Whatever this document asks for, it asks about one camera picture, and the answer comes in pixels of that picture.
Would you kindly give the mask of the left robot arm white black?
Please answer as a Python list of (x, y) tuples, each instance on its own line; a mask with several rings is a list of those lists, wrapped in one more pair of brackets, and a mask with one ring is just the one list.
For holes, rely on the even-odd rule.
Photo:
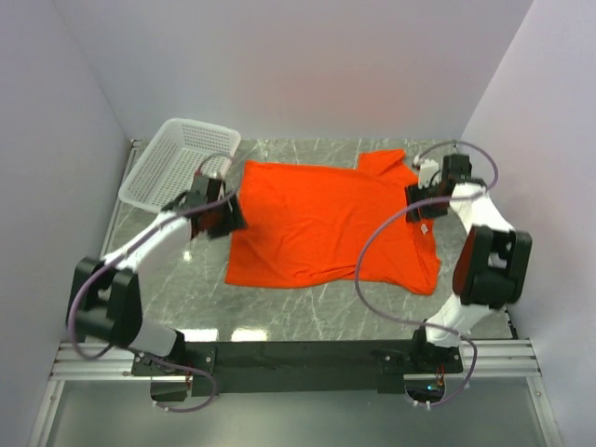
[(194, 238), (225, 237), (246, 228), (237, 189), (222, 179), (198, 174), (189, 189), (173, 198), (148, 227), (101, 259), (81, 260), (74, 271), (66, 326), (74, 351), (85, 360), (98, 359), (83, 350), (82, 337), (142, 352), (153, 357), (161, 372), (179, 372), (186, 362), (181, 332), (147, 319), (142, 311), (141, 282), (170, 252)]

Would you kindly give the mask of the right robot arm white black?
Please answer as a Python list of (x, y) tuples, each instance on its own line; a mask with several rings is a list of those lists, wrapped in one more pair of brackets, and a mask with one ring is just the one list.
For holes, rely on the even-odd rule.
[(454, 212), (467, 232), (455, 264), (452, 293), (440, 310), (413, 334), (409, 361), (428, 372), (449, 361), (460, 343), (483, 319), (518, 302), (526, 277), (533, 240), (499, 212), (486, 182), (472, 176), (465, 155), (445, 156), (441, 163), (417, 157), (417, 183), (405, 188), (409, 205), (425, 204), (406, 214), (420, 224)]

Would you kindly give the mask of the orange t shirt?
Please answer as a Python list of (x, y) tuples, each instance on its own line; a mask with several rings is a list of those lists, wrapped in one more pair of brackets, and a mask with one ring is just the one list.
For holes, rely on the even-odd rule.
[(226, 283), (297, 289), (359, 278), (433, 293), (431, 221), (400, 217), (366, 243), (415, 183), (401, 149), (362, 154), (353, 169), (247, 162), (238, 200), (248, 226), (232, 235)]

